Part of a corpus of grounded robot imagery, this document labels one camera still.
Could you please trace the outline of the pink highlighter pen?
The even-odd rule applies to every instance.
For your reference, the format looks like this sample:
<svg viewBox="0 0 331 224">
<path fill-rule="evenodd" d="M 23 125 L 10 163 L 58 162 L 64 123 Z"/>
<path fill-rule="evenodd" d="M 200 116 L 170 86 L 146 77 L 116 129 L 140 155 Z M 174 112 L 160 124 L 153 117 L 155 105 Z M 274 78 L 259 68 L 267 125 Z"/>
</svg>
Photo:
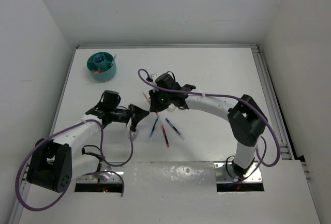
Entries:
<svg viewBox="0 0 331 224">
<path fill-rule="evenodd" d="M 144 92 L 142 92 L 142 94 L 143 94 L 143 96 L 145 97 L 145 99 L 146 99 L 146 101 L 148 102 L 148 104 L 151 106 L 151 102 L 150 102 L 150 99 L 148 98 L 148 96 L 147 96 Z"/>
</svg>

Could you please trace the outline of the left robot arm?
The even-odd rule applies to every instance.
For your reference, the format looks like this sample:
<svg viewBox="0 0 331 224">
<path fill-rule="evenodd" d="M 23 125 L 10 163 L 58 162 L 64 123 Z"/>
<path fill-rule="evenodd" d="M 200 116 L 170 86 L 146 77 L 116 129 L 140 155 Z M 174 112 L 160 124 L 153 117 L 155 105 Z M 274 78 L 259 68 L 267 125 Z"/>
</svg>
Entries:
<svg viewBox="0 0 331 224">
<path fill-rule="evenodd" d="M 106 157 L 103 152 L 83 152 L 83 146 L 90 137 L 103 134 L 112 122 L 124 123 L 135 133 L 137 124 L 149 115 L 148 111 L 133 104 L 121 108 L 120 101 L 118 92 L 104 91 L 98 103 L 85 112 L 79 123 L 52 138 L 39 140 L 31 157 L 26 180 L 60 193 L 68 188 L 72 178 L 95 172 Z"/>
</svg>

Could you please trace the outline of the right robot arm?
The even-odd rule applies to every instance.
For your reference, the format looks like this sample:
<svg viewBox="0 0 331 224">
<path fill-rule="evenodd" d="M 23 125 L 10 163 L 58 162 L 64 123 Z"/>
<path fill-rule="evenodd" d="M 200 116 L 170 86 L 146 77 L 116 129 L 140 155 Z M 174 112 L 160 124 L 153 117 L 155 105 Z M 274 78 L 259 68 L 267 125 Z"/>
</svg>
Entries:
<svg viewBox="0 0 331 224">
<path fill-rule="evenodd" d="M 194 85 L 180 86 L 168 73 L 160 76 L 153 74 L 148 76 L 146 80 L 155 86 L 177 91 L 174 93 L 156 88 L 149 90 L 150 112 L 161 112 L 173 104 L 177 108 L 185 110 L 203 111 L 230 123 L 233 136 L 237 140 L 232 168 L 235 175 L 243 178 L 253 164 L 258 137 L 265 130 L 262 119 L 248 106 L 234 99 L 183 94 L 183 91 L 189 93 L 197 93 L 198 91 Z"/>
</svg>

